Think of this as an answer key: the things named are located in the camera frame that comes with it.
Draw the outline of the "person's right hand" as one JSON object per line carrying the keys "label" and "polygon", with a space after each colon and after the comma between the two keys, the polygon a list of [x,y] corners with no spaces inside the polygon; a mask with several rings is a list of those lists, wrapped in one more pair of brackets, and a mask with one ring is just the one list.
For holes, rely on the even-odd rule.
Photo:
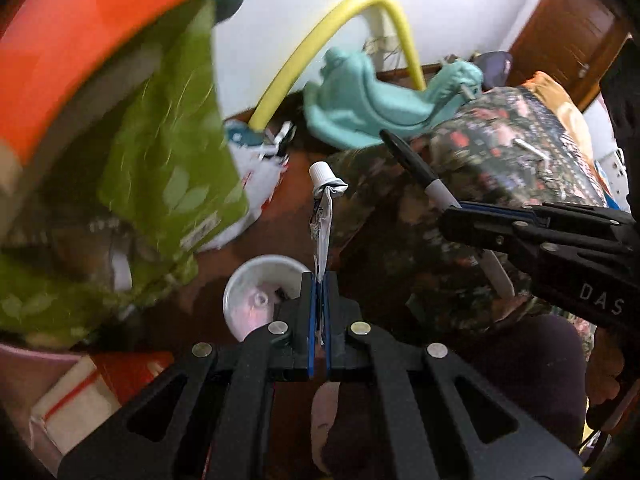
{"label": "person's right hand", "polygon": [[616,398],[620,392],[617,377],[623,368],[624,357],[616,339],[599,327],[594,333],[586,370],[586,393],[591,405],[600,405]]}

